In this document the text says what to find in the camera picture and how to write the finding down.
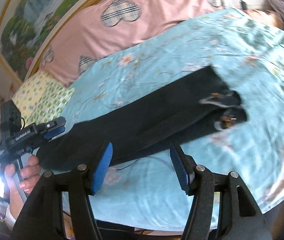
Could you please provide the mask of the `person's left hand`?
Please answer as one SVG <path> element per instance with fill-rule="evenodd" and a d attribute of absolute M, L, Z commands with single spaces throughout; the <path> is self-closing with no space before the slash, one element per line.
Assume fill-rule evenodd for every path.
<path fill-rule="evenodd" d="M 36 183 L 40 179 L 41 167 L 39 165 L 39 160 L 36 155 L 31 155 L 28 159 L 28 165 L 24 167 L 20 176 L 23 181 L 19 183 L 19 188 L 24 190 L 25 193 L 30 194 L 34 189 Z M 15 174 L 15 165 L 9 164 L 5 167 L 5 178 L 9 188 L 9 209 L 11 215 L 17 219 L 24 203 L 21 196 L 18 193 L 18 189 L 13 181 L 13 176 Z"/>

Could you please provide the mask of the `left forearm white sleeve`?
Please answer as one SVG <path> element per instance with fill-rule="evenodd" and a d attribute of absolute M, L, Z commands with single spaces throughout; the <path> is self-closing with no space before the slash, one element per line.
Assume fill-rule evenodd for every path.
<path fill-rule="evenodd" d="M 7 206 L 4 222 L 9 230 L 12 230 L 14 228 L 16 221 L 17 220 L 11 214 L 10 205 Z"/>

